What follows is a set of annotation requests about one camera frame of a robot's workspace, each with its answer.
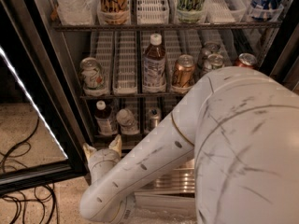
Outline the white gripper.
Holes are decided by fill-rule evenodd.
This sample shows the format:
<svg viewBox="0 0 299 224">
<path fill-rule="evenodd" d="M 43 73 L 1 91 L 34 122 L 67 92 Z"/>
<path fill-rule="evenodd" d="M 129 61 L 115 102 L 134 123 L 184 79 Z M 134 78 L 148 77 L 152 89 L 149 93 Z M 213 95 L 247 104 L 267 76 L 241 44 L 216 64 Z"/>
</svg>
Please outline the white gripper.
<svg viewBox="0 0 299 224">
<path fill-rule="evenodd" d="M 110 143 L 109 148 L 97 150 L 87 143 L 83 144 L 83 151 L 88 160 L 88 168 L 93 183 L 101 179 L 121 160 L 122 140 L 119 134 Z"/>
</svg>

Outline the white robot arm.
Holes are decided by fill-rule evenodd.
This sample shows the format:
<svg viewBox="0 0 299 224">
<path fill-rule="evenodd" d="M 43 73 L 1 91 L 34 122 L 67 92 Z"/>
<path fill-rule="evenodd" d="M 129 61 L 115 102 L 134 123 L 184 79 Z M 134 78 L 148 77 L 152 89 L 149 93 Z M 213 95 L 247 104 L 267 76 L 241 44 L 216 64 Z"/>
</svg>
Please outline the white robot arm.
<svg viewBox="0 0 299 224">
<path fill-rule="evenodd" d="M 207 73 L 124 158 L 90 157 L 79 212 L 125 224 L 134 192 L 188 160 L 198 224 L 299 224 L 299 95 L 248 68 Z"/>
</svg>

